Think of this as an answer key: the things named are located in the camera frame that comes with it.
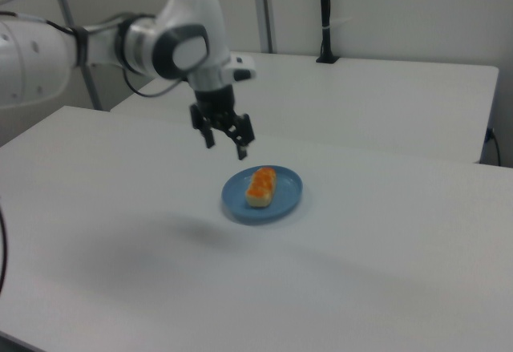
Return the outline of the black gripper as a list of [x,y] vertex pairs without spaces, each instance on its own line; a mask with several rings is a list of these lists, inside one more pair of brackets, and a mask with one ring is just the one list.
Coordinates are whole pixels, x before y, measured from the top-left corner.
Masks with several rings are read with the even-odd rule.
[[203,136],[206,148],[215,145],[212,126],[227,126],[224,133],[236,145],[238,160],[244,160],[255,135],[249,115],[236,115],[234,112],[232,86],[215,91],[195,91],[195,96],[196,103],[189,107],[192,127]]

